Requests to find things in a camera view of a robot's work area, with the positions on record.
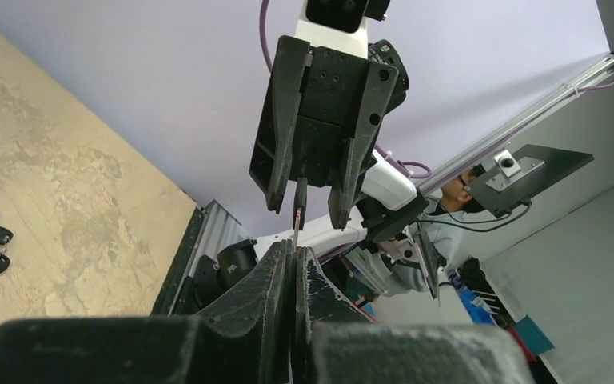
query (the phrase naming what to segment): red object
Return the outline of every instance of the red object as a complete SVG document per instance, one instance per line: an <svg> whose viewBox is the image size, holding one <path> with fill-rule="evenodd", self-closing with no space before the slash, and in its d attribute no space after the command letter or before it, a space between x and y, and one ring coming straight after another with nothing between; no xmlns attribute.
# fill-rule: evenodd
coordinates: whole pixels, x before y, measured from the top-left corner
<svg viewBox="0 0 614 384"><path fill-rule="evenodd" d="M533 353L531 353L531 351L526 347L526 345L524 344L524 341L521 340L521 336L519 336L519 334L514 329L514 326L509 326L507 328L507 331L509 332L509 334L512 335L512 337L516 341L516 344L519 344L519 347L521 348L521 350L524 351L524 356L526 357L526 361L536 362L538 359L535 356L533 356Z"/></svg>

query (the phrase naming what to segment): beige tabletop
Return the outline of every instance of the beige tabletop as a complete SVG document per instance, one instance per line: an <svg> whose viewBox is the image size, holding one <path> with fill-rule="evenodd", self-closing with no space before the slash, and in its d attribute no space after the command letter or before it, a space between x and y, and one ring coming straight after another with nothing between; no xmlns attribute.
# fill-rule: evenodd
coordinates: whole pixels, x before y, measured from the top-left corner
<svg viewBox="0 0 614 384"><path fill-rule="evenodd" d="M0 323L148 314L194 208L0 35Z"/></svg>

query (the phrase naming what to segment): man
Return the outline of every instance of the man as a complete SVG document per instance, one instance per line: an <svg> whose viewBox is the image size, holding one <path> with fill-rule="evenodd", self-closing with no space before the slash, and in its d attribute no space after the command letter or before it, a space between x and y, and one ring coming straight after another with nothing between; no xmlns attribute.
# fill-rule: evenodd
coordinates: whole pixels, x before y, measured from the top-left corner
<svg viewBox="0 0 614 384"><path fill-rule="evenodd" d="M460 249L464 230L441 222L459 224L464 220L465 214L476 214L484 210L484 207L472 198L472 195L465 189L472 180L483 173L485 173L483 166L475 166L447 182L441 187L441 199L437 201L428 198L429 205L425 208L425 212L420 215L421 221L433 221L422 223L422 228L427 232L434 247L446 259L448 268L458 267L453 262L455 262L455 255ZM393 275L388 279L389 292L387 296L408 290L424 291L427 289L419 270L405 266L393 266L392 272Z"/></svg>

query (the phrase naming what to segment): white partition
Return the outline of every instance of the white partition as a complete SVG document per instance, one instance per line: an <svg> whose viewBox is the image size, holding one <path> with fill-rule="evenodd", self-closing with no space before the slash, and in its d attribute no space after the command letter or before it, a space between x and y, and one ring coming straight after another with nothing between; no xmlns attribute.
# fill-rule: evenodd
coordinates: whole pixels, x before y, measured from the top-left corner
<svg viewBox="0 0 614 384"><path fill-rule="evenodd" d="M272 50L301 4L269 4ZM259 10L259 0L0 0L0 31L193 198L266 234L289 226L293 186L276 217L248 175L269 79ZM379 143L434 168L608 51L595 0L393 0L388 14L370 40L400 51L411 89ZM308 218L326 197L310 191Z"/></svg>

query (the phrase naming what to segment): black cable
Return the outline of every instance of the black cable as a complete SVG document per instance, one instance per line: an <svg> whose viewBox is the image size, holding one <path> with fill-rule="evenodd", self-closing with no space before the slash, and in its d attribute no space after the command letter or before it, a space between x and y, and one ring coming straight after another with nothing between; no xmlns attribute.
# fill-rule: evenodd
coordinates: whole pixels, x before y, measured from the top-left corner
<svg viewBox="0 0 614 384"><path fill-rule="evenodd" d="M436 204L438 204L442 210L444 210L445 213L449 214L449 217L454 221L454 222L459 222L460 224L489 224L491 222L501 222L503 220L507 220L508 218L512 217L512 212L508 212L505 216L503 216L502 218L496 218L493 220L484 220L481 222L463 222L462 220L458 220L456 219L450 212L449 210L446 209L446 207L441 204L441 200L437 200L435 198L430 198L427 197L427 199L432 200L433 202L435 202Z"/></svg>
<svg viewBox="0 0 614 384"><path fill-rule="evenodd" d="M478 230L476 228L470 228L468 226L460 226L460 225L454 224L452 222L440 222L440 221L437 221L437 220L419 220L419 219L417 219L416 222L431 222L431 223L434 223L434 224L445 224L447 226L455 226L455 227L461 228L463 230L469 230L469 231L472 231L472 232L478 232L480 234L483 234L483 233L486 233L486 232L491 232L491 231L500 229L503 226L507 226L508 224L510 224L512 222L515 222L516 220L519 220L520 218L524 217L524 215L527 214L531 210L531 206L533 204L531 202L524 202L524 205L526 205L526 210L524 210L524 212L521 212L521 214L519 214L518 216L516 216L512 220L509 220L508 222L504 222L504 223L500 224L499 226L494 226L493 228L488 228L488 229L485 229L485 230Z"/></svg>

